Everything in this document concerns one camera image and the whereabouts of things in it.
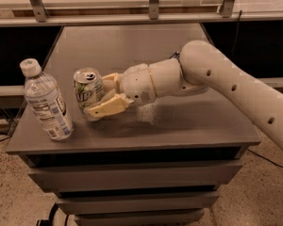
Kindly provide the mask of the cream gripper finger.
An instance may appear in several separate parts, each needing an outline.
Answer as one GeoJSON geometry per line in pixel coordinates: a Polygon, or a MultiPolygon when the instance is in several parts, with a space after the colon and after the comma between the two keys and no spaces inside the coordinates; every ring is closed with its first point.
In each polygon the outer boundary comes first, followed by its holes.
{"type": "Polygon", "coordinates": [[[84,111],[93,118],[103,118],[124,112],[134,100],[129,99],[123,93],[115,94],[111,99],[97,106],[89,106],[84,111]]]}
{"type": "Polygon", "coordinates": [[[118,73],[111,73],[102,77],[103,87],[105,91],[110,91],[115,89],[119,91],[119,77],[118,73]]]}

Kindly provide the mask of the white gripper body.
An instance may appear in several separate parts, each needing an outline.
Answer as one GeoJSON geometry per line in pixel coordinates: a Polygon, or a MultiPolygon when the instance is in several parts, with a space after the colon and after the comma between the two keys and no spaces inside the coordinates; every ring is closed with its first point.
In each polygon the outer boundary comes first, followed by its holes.
{"type": "Polygon", "coordinates": [[[120,92],[124,93],[134,105],[147,105],[156,99],[149,66],[140,64],[128,68],[119,79],[120,92]]]}

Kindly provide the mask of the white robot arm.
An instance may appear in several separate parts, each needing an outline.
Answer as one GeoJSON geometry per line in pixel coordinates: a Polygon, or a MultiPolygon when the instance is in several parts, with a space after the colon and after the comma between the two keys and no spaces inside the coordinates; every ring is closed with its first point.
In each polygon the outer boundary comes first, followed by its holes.
{"type": "Polygon", "coordinates": [[[84,109],[100,119],[164,96],[212,88],[237,107],[283,151],[283,94],[244,72],[204,40],[185,44],[178,58],[140,64],[103,77],[107,94],[84,109]]]}

